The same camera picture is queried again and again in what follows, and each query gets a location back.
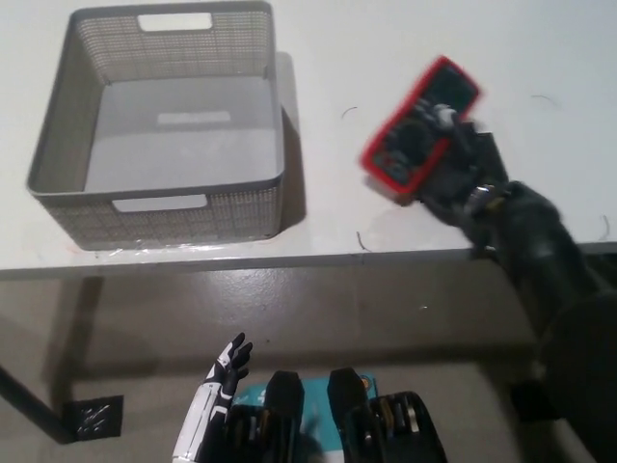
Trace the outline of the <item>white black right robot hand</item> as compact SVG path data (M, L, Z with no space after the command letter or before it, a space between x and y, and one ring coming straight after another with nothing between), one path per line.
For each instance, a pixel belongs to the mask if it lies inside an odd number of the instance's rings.
M478 222L481 208L509 181L494 134L477 130L445 104L435 106L432 116L446 148L417 198L440 221L479 242L486 234Z

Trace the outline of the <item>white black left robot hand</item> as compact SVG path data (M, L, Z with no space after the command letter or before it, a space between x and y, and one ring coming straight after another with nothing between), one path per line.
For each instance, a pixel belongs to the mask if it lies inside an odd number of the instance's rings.
M173 462L214 462L222 453L224 426L239 382L248 373L253 344L238 334L199 384L178 434Z

